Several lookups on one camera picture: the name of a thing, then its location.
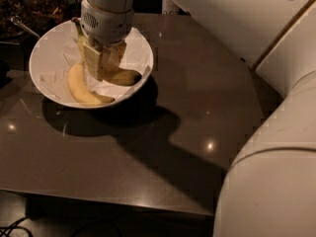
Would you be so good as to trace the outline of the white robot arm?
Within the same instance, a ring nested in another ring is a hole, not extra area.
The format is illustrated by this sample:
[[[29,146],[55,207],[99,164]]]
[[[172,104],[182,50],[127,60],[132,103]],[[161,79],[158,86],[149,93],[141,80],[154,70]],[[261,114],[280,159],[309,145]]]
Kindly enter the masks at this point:
[[[213,237],[315,237],[315,0],[169,1],[255,71],[272,111],[224,177],[158,138],[143,160],[198,201],[218,197]]]

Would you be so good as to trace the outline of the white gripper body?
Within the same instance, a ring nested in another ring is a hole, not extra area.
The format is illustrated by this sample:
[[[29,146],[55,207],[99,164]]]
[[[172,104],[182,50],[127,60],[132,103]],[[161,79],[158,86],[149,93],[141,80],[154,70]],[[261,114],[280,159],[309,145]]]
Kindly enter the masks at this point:
[[[114,45],[125,40],[131,31],[134,12],[109,12],[88,0],[81,2],[81,26],[89,38],[101,45]]]

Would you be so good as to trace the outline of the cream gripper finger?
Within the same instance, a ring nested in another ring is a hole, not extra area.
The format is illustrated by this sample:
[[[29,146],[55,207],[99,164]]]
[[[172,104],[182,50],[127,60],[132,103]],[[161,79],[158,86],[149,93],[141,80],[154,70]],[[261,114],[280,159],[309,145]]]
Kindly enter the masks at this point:
[[[112,45],[105,48],[107,55],[106,66],[109,71],[117,71],[126,49],[126,42]]]
[[[94,77],[98,81],[103,80],[103,65],[102,65],[102,58],[103,54],[92,48],[91,46],[87,45],[86,43],[83,44],[84,50],[84,57],[85,62],[88,68],[88,71],[92,77]]]

